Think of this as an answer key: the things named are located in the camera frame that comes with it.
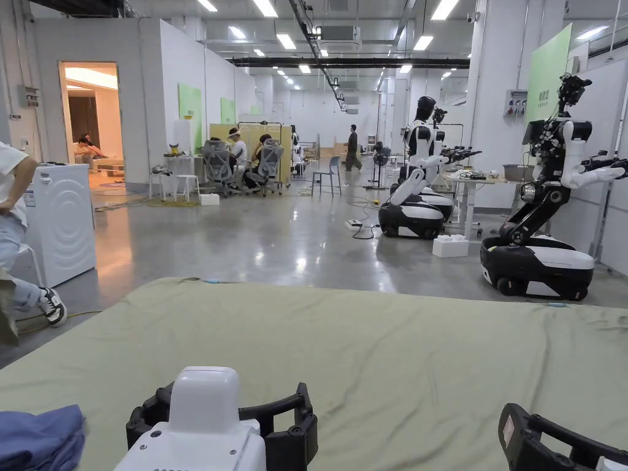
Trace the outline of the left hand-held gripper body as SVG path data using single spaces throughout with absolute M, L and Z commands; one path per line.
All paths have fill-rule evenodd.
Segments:
M 265 470 L 259 424 L 239 418 L 239 385 L 229 367 L 185 368 L 169 419 L 143 433 L 116 470 Z

